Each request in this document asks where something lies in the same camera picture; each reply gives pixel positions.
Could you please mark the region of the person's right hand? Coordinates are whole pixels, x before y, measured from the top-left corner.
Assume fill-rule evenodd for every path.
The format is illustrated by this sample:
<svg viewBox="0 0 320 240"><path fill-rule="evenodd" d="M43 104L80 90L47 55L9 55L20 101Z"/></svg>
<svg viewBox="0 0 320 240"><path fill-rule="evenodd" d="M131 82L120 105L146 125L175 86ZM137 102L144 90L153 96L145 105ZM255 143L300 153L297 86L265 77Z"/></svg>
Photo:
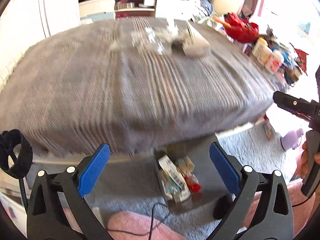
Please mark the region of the person's right hand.
<svg viewBox="0 0 320 240"><path fill-rule="evenodd" d="M300 159L300 177L302 179L304 179L306 177L306 175L309 172L309 168L308 168L308 146L307 146L307 142L305 141L304 144L302 145L302 149L303 149L303 153L301 155L301 159Z"/></svg>

